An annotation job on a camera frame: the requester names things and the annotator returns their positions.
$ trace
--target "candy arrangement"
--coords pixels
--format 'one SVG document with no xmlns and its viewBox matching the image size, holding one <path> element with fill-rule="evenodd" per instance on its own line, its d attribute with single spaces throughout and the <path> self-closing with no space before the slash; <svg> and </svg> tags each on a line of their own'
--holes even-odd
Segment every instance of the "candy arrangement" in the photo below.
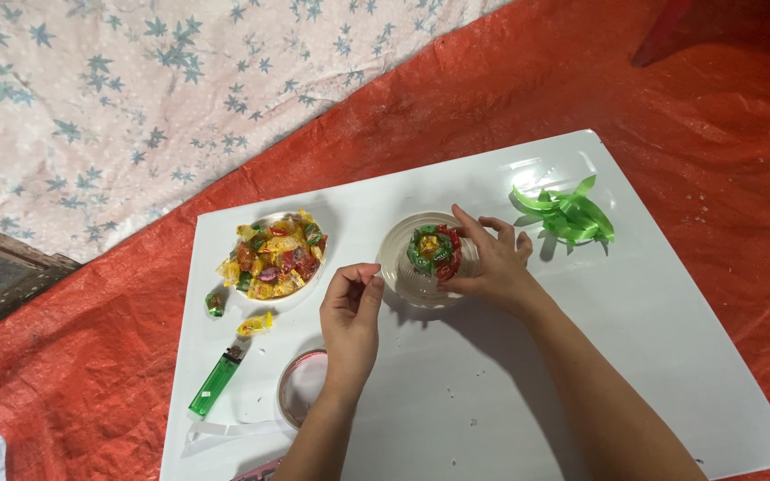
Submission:
<svg viewBox="0 0 770 481">
<path fill-rule="evenodd" d="M 445 224 L 416 228 L 405 255 L 416 272 L 445 281 L 453 277 L 462 262 L 462 242 L 455 228 Z"/>
<path fill-rule="evenodd" d="M 323 263 L 327 235 L 308 212 L 272 225 L 241 225 L 236 247 L 216 269 L 225 286 L 249 299 L 284 297 L 305 286 Z"/>
</svg>

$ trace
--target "green ribbon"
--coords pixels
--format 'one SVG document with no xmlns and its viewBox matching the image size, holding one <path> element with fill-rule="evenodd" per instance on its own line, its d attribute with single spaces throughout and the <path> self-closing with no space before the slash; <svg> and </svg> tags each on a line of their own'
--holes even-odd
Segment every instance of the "green ribbon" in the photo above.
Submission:
<svg viewBox="0 0 770 481">
<path fill-rule="evenodd" d="M 512 195 L 521 204 L 519 211 L 540 217 L 545 229 L 560 239 L 566 239 L 572 246 L 576 241 L 589 239 L 614 242 L 611 221 L 607 220 L 598 205 L 586 197 L 595 183 L 596 176 L 591 175 L 581 180 L 572 193 L 542 189 L 537 200 L 528 199 L 516 186 L 512 186 Z"/>
</svg>

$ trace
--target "white board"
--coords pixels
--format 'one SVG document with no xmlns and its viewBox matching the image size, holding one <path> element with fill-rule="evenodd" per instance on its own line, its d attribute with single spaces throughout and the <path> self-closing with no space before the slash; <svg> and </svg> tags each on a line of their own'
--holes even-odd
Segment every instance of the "white board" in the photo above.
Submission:
<svg viewBox="0 0 770 481">
<path fill-rule="evenodd" d="M 317 308 L 335 269 L 372 262 L 393 224 L 418 212 L 449 212 L 518 223 L 508 192 L 516 183 L 568 191 L 597 174 L 589 197 L 614 223 L 617 241 L 575 247 L 539 239 L 529 270 L 612 365 L 701 461 L 710 478 L 770 467 L 770 406 L 697 286 L 590 130 L 464 159 L 204 214 L 189 272 L 163 481 L 228 481 L 286 453 L 284 434 L 202 438 L 184 453 L 187 406 L 258 308 L 236 297 L 218 320 L 204 310 L 237 224 L 299 207 L 329 234 L 323 281 L 280 312 L 255 338 L 207 420 L 272 420 L 284 365 L 321 344 Z M 464 300 L 424 311 L 386 295 L 376 366 L 358 405 L 343 479 L 587 478 L 560 402 L 524 328 Z"/>
</svg>

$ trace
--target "red tarpaulin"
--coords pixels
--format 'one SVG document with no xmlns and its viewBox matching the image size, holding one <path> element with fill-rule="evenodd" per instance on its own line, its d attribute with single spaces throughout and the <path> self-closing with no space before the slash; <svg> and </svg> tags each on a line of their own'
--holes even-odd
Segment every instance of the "red tarpaulin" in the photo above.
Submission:
<svg viewBox="0 0 770 481">
<path fill-rule="evenodd" d="M 0 322 L 8 478 L 156 479 L 198 214 L 582 128 L 603 139 L 770 401 L 770 2 L 695 3 L 666 58 L 633 69 L 661 7 L 517 0 Z"/>
</svg>

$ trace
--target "lighter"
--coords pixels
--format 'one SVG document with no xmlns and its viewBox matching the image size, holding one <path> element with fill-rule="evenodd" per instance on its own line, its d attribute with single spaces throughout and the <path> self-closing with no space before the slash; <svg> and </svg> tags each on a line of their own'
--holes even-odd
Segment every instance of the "lighter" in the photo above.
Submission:
<svg viewBox="0 0 770 481">
<path fill-rule="evenodd" d="M 201 390 L 192 400 L 192 404 L 189 405 L 189 411 L 198 415 L 198 418 L 203 418 L 207 415 L 207 412 L 212 408 L 213 403 L 221 394 L 221 390 L 228 385 L 228 381 L 236 372 L 236 368 L 240 367 L 240 361 L 246 355 L 247 342 L 249 337 L 238 335 L 233 344 L 228 347 L 227 352 L 221 355 L 219 362 L 216 363 L 216 367 L 204 381 L 204 385 L 201 386 Z"/>
</svg>

